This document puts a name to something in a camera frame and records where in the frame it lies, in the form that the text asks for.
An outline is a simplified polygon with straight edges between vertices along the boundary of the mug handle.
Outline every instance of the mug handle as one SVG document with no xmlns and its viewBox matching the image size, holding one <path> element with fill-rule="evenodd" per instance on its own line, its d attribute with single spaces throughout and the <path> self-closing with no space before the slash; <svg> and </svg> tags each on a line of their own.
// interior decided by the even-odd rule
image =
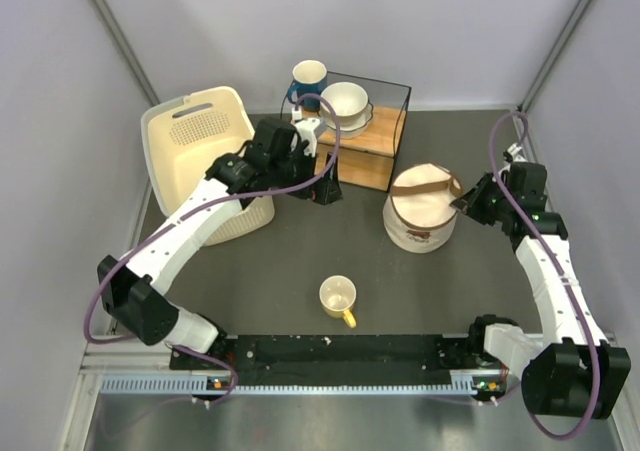
<svg viewBox="0 0 640 451">
<path fill-rule="evenodd" d="M 295 101 L 293 100 L 293 93 L 295 93 L 299 87 L 300 87 L 300 83 L 293 82 L 291 83 L 291 86 L 289 86 L 289 89 L 287 90 L 287 100 L 291 104 L 295 103 Z"/>
<path fill-rule="evenodd" d="M 342 319 L 347 323 L 347 326 L 350 328 L 356 327 L 356 318 L 353 316 L 353 313 L 350 309 L 347 309 L 344 313 L 342 313 Z"/>
</svg>

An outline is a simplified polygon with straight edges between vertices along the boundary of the gray wall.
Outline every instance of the gray wall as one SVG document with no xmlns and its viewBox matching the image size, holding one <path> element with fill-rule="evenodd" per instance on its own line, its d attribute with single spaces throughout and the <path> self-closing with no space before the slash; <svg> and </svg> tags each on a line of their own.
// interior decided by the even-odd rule
<svg viewBox="0 0 640 451">
<path fill-rule="evenodd" d="M 640 386 L 638 0 L 597 0 L 531 114 L 584 294 Z"/>
<path fill-rule="evenodd" d="M 519 103 L 577 0 L 108 1 L 161 99 L 224 84 L 261 112 L 309 58 L 413 109 Z"/>
<path fill-rule="evenodd" d="M 132 232 L 146 104 L 86 0 L 0 12 L 0 449 L 39 451 L 65 418 L 96 264 Z"/>
</svg>

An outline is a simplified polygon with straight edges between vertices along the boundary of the yellow mug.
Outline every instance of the yellow mug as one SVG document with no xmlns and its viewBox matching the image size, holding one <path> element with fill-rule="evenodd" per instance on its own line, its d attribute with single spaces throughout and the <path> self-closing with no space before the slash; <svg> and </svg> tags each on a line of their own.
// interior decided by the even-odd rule
<svg viewBox="0 0 640 451">
<path fill-rule="evenodd" d="M 356 285 L 344 276 L 331 276 L 320 285 L 320 303 L 332 318 L 342 318 L 350 328 L 356 327 L 351 310 L 356 302 Z"/>
</svg>

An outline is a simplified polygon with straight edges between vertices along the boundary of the brown strap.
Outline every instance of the brown strap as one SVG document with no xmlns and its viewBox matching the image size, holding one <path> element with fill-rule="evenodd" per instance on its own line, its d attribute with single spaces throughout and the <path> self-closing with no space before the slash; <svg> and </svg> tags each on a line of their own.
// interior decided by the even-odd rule
<svg viewBox="0 0 640 451">
<path fill-rule="evenodd" d="M 435 181 L 433 183 L 417 184 L 415 186 L 392 186 L 391 196 L 415 196 L 416 194 L 435 193 L 437 191 L 451 191 L 456 198 L 462 196 L 462 187 L 457 179 L 453 176 L 443 181 Z"/>
</svg>

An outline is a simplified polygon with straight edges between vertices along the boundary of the wooden block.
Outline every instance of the wooden block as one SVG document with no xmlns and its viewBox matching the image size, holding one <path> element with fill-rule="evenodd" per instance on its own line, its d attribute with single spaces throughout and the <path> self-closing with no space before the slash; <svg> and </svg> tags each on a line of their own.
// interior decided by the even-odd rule
<svg viewBox="0 0 640 451">
<path fill-rule="evenodd" d="M 316 173 L 322 170 L 326 164 L 327 152 L 332 149 L 333 146 L 318 144 Z M 340 148 L 338 178 L 341 182 L 386 191 L 389 187 L 392 171 L 393 158 Z"/>
<path fill-rule="evenodd" d="M 316 113 L 303 113 L 305 117 L 316 116 Z M 384 106 L 376 106 L 373 109 L 373 118 L 367 129 L 360 136 L 353 139 L 344 139 L 340 141 L 340 147 L 345 149 L 354 149 L 356 151 L 367 151 L 369 153 L 378 154 L 380 156 L 394 156 L 394 149 L 397 151 L 406 113 L 397 108 L 387 108 Z M 393 145 L 393 137 L 395 133 L 395 148 Z M 326 131 L 318 140 L 322 144 L 333 145 L 336 142 L 333 131 Z"/>
</svg>

